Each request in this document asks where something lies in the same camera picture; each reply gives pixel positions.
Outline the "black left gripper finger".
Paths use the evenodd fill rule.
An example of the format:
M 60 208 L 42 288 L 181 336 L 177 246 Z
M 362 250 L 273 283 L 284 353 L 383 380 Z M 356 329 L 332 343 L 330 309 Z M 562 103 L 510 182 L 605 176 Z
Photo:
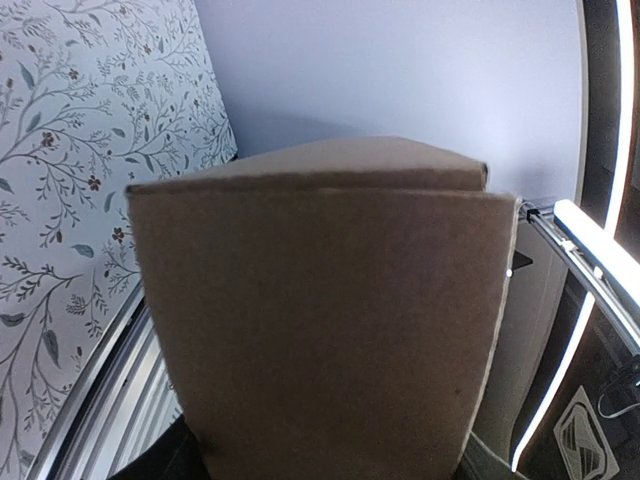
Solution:
M 109 480 L 208 480 L 198 442 L 183 417 Z

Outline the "brown cardboard box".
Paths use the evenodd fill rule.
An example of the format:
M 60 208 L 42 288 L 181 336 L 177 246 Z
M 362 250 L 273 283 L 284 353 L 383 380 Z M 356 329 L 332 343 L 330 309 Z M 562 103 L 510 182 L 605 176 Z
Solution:
M 519 200 L 399 137 L 126 198 L 170 380 L 214 479 L 448 479 L 489 376 Z

